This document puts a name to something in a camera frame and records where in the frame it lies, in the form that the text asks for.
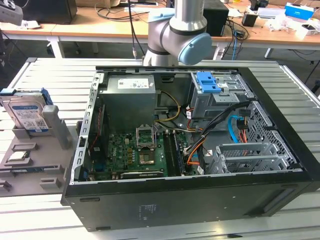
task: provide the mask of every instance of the gray plastic holder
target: gray plastic holder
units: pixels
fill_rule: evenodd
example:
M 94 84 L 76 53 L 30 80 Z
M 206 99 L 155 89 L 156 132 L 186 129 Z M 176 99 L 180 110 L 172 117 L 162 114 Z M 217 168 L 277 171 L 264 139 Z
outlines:
M 54 136 L 58 139 L 62 149 L 68 149 L 70 142 L 68 136 L 70 132 L 64 120 L 58 117 L 59 108 L 56 105 L 45 105 L 42 116 L 51 126 Z

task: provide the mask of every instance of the slotted aluminum table surface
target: slotted aluminum table surface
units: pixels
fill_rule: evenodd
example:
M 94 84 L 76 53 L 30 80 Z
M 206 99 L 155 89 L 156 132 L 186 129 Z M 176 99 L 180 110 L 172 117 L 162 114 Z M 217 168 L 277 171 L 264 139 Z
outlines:
M 38 58 L 26 62 L 9 87 L 46 88 L 60 109 L 59 117 L 65 119 L 67 125 L 75 125 L 84 115 L 96 66 L 114 65 L 140 66 L 141 61 Z M 286 66 L 279 66 L 274 61 L 210 60 L 199 66 L 249 67 L 320 161 L 320 102 Z M 13 121 L 1 107 L 0 159 L 14 138 L 13 126 Z M 302 240 L 320 236 L 319 190 L 299 196 L 272 217 L 93 233 L 87 232 L 70 207 L 60 205 L 60 199 L 60 194 L 0 198 L 0 239 L 208 240 L 236 234 L 248 240 Z

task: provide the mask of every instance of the hard drive label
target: hard drive label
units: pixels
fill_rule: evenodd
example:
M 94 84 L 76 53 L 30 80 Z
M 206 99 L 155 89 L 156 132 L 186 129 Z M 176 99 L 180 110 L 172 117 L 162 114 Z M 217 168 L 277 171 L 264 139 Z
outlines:
M 36 105 L 12 106 L 15 116 L 30 132 L 47 132 L 48 125 Z

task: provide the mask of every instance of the blue box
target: blue box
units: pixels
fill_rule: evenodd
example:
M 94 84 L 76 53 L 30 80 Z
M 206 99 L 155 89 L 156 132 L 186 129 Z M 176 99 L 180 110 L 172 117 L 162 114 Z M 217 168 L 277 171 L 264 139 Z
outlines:
M 308 20 L 314 14 L 314 8 L 309 6 L 302 6 L 299 4 L 287 3 L 285 5 L 285 15 L 295 17 L 298 19 Z

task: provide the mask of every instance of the paper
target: paper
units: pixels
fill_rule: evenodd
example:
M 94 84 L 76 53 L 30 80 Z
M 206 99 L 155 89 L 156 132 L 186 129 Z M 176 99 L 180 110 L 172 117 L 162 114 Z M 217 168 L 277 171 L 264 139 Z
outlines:
M 21 26 L 19 26 L 18 28 L 20 28 L 20 29 L 37 29 L 37 28 L 41 28 L 41 26 L 38 24 L 37 21 L 22 20 Z
M 242 13 L 240 13 L 238 9 L 229 8 L 228 17 L 240 18 L 242 16 L 243 16 Z

